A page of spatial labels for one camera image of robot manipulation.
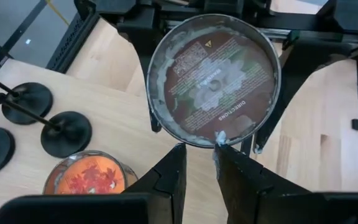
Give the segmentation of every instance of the gray floor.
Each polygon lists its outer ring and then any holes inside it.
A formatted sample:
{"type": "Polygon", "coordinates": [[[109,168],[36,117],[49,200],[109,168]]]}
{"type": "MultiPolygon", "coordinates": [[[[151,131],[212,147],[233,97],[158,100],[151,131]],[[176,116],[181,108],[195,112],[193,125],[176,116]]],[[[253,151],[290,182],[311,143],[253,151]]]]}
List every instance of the gray floor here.
{"type": "MultiPolygon", "coordinates": [[[[323,5],[327,0],[299,0],[323,5]]],[[[76,9],[73,0],[52,1],[71,22],[76,9]]],[[[38,0],[0,0],[0,45],[13,34],[38,0]]],[[[23,62],[45,67],[67,30],[67,25],[48,7],[41,12],[11,50],[11,55],[23,62]]]]}

